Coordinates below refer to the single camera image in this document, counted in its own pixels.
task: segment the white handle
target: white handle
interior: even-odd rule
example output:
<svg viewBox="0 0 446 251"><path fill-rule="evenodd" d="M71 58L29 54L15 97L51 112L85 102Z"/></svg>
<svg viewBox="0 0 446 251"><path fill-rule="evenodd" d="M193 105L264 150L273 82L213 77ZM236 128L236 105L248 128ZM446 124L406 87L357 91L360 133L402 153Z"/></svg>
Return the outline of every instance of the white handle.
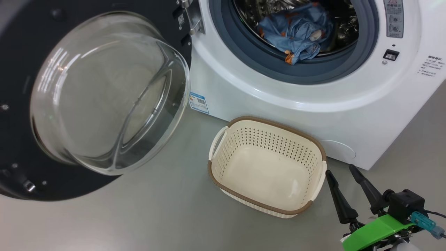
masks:
<svg viewBox="0 0 446 251"><path fill-rule="evenodd" d="M311 197L311 200L314 201L316 197L318 196L319 192L321 191L322 185L324 184L325 180L325 172L327 171L327 161L322 161L322 173L319 177L319 184L316 187L316 190L314 191L313 196Z"/></svg>
<svg viewBox="0 0 446 251"><path fill-rule="evenodd" d="M222 143L223 143L224 138L225 138L226 135L227 135L226 130L227 130L228 128L229 128L229 127L227 127L227 126L223 127L223 128L217 133L217 135L215 136L214 140L212 141L212 145L211 145L211 148L210 148L210 150L209 150L209 160L212 160L213 158L215 158L215 154L217 154L218 150L220 149L220 147L221 147L221 145L222 145ZM222 139L220 140L220 144L217 146L217 149L216 149L216 148L215 148L215 145L217 144L217 141L219 140L219 138L222 136L223 133L224 133L224 135L223 135Z"/></svg>

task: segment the laundry basket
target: laundry basket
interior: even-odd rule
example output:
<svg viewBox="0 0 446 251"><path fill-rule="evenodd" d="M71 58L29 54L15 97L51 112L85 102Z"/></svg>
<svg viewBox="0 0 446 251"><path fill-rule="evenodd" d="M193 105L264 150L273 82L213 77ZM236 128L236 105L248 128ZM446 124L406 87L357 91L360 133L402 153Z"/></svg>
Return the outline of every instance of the laundry basket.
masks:
<svg viewBox="0 0 446 251"><path fill-rule="evenodd" d="M209 175L223 193L281 218L311 206L326 169L325 151L313 137L255 117L231 121L209 151Z"/></svg>

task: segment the blue clothing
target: blue clothing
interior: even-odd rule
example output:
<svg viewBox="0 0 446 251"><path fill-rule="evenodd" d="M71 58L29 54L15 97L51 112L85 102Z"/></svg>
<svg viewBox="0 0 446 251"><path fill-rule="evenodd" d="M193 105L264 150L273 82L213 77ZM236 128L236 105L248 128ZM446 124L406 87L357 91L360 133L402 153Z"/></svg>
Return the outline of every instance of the blue clothing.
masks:
<svg viewBox="0 0 446 251"><path fill-rule="evenodd" d="M262 37L277 49L289 54L287 62L312 59L330 45L333 23L317 2L268 15L260 21Z"/></svg>

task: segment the brown basket rim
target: brown basket rim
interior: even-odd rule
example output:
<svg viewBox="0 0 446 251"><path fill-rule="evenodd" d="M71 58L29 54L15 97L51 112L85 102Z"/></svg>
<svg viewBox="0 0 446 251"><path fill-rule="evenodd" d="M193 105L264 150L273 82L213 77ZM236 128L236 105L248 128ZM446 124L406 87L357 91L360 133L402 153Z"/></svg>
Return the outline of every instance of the brown basket rim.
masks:
<svg viewBox="0 0 446 251"><path fill-rule="evenodd" d="M286 126L286 125L283 125L283 124L280 124L280 123L277 123L277 122L269 121L269 120L262 119L262 118L252 117L252 116L243 116L243 117L238 117L236 119L233 119L231 122L229 122L229 124L227 126L231 127L233 124L235 124L235 123L237 123L239 121L243 121L243 120L251 120L251 121L255 121L255 122L259 122L259 123L264 123L264 124L267 124L267 125L270 125L270 126L275 126L277 128L286 130L288 132L291 132L293 134L297 134L297 135L299 135L299 136L301 136L303 138L306 138L306 139L310 140L311 142L313 142L319 148L319 150L321 151L321 154L322 154L322 160L326 161L326 159L327 159L327 156L325 154L324 148L322 147L321 143L319 143L315 138L313 138L310 135L308 135L306 133L303 133L303 132L301 132L299 130L296 130L296 129L292 128L292 127L289 127L289 126ZM302 213L305 210L307 210L313 203L313 201L310 200L303 207L301 207L301 208L299 208L297 210L292 210L292 211L283 210L283 209L280 209L280 208L272 207L272 206L260 203L258 201L255 201L253 199L250 199L250 198L248 198L248 197L246 197L244 195L241 195L238 192L236 192L236 191L234 191L232 189L229 189L228 187L226 187L226 186L222 185L221 183L219 183L215 179L214 174L212 173L212 161L211 160L209 160L207 162L207 170L209 172L209 176L211 177L211 180L219 188L223 189L224 191L226 191L226 192L228 192L228 193L230 193L230 194L232 194L232 195L234 195L234 196L236 196L236 197L238 197L238 198L240 198L240 199L242 199L244 201L247 201L247 202L249 202L251 204L254 204L256 206L259 206L259 207L262 207L262 208L265 208L265 209L268 209L268 210L271 210L271 211L274 211L274 212L277 212L277 213L281 213L281 214L285 214L285 215L299 214L299 213Z"/></svg>

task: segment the washing machine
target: washing machine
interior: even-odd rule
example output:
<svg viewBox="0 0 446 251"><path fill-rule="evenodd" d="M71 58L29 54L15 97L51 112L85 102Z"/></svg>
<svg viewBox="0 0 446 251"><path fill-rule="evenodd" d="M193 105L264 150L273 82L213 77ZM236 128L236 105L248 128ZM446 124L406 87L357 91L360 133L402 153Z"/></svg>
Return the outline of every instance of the washing machine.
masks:
<svg viewBox="0 0 446 251"><path fill-rule="evenodd" d="M307 0L0 1L0 193L58 201L147 163L184 109L253 115L370 169L444 80L436 0L319 0L330 47L296 65L258 33Z"/></svg>

